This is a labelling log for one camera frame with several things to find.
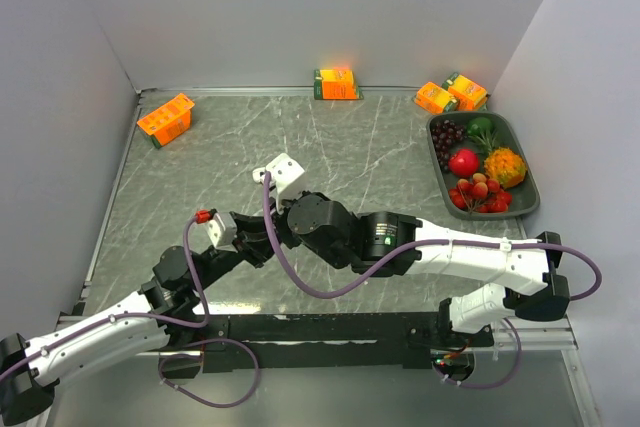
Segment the white earbud charging case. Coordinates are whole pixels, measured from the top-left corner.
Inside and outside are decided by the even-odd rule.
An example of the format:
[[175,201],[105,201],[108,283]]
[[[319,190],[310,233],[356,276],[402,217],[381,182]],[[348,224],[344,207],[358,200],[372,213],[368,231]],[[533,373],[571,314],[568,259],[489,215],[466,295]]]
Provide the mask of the white earbud charging case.
[[252,171],[252,179],[257,184],[263,184],[267,170],[265,168],[256,168]]

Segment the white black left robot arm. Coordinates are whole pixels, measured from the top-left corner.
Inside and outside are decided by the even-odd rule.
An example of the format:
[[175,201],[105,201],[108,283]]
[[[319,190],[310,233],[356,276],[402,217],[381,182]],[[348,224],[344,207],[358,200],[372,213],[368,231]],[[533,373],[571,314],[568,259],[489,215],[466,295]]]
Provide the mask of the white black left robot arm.
[[150,281],[62,330],[1,342],[1,420],[15,426],[49,409],[56,389],[139,353],[184,349],[208,328],[207,287],[248,262],[261,267],[278,243],[272,220],[216,210],[188,220]]

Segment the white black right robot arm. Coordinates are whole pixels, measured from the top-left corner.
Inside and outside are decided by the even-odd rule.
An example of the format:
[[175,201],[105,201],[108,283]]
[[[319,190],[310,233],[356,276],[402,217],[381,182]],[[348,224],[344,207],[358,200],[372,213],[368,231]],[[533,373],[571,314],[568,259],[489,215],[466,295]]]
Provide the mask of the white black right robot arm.
[[469,234],[392,212],[356,215],[320,193],[306,192],[283,205],[269,201],[266,207],[274,252],[296,283],[301,280],[284,246],[302,245],[336,269],[350,268],[358,284],[418,274],[480,282],[477,290],[441,302],[436,330],[448,345],[509,316],[559,320],[570,303],[568,281],[557,273],[560,256],[540,239]]

